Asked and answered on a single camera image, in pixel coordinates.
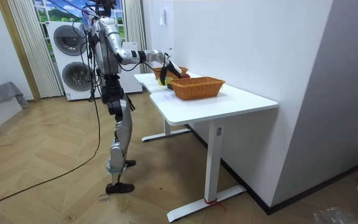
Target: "white curtain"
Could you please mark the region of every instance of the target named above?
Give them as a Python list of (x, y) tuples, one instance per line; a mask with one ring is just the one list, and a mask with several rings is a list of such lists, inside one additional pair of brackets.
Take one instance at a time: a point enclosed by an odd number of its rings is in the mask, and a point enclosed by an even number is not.
[(63, 88), (53, 67), (32, 0), (7, 0), (41, 98), (62, 96)]
[[(138, 50), (146, 50), (141, 0), (122, 0), (122, 3), (128, 42), (137, 42)], [(145, 73), (148, 69), (141, 65), (140, 70)]]

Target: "brown basket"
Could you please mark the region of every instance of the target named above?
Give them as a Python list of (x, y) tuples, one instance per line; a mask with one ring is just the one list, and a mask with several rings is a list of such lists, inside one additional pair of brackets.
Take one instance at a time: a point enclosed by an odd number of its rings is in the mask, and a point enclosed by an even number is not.
[[(179, 68), (181, 70), (182, 75), (186, 74), (186, 72), (188, 71), (188, 69), (185, 67), (179, 67)], [(153, 68), (153, 69), (155, 70), (155, 71), (153, 70), (155, 79), (160, 78), (161, 68)], [(173, 79), (178, 79), (178, 77), (176, 75), (174, 75), (172, 72), (169, 72), (169, 71), (167, 71), (167, 77), (171, 77)]]
[(177, 97), (194, 100), (217, 96), (224, 81), (211, 77), (181, 78), (170, 82)]

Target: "stacked washer dryer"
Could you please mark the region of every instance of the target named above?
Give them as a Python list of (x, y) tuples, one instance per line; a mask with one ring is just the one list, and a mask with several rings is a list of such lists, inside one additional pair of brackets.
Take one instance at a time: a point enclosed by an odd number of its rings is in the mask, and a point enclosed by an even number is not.
[[(80, 23), (74, 23), (73, 29), (72, 22), (48, 22), (47, 30), (67, 100), (90, 98), (91, 80), (86, 40), (80, 31)], [(95, 97), (100, 97), (98, 90), (94, 94)]]

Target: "white table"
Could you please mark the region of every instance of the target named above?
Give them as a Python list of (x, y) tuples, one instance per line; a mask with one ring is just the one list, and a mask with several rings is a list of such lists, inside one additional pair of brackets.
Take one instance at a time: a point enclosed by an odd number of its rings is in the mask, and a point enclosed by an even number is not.
[[(194, 73), (188, 72), (188, 74), (192, 78), (199, 77)], [(217, 97), (185, 101), (177, 98), (175, 93), (167, 87), (159, 86), (153, 73), (139, 74), (135, 75), (135, 77), (151, 93), (150, 99), (164, 118), (165, 132), (156, 136), (146, 137), (146, 140), (178, 134), (170, 133), (169, 126), (209, 121), (204, 199), (207, 202), (215, 200), (220, 202), (245, 192), (246, 190), (243, 186), (237, 185), (217, 193), (224, 119), (228, 116), (276, 108), (278, 106), (277, 102), (229, 85), (223, 85)], [(188, 129), (182, 129), (179, 133), (188, 131)], [(205, 203), (204, 199), (168, 212), (169, 222), (210, 206)]]

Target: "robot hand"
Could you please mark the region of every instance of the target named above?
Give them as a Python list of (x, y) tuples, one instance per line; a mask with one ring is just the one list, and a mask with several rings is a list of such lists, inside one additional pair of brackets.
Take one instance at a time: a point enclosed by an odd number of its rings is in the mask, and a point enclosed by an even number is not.
[(167, 65), (162, 67), (160, 71), (160, 81), (162, 85), (165, 85), (165, 77), (167, 77), (167, 71), (173, 73), (178, 78), (182, 78), (180, 68), (167, 58), (166, 61), (168, 61)]

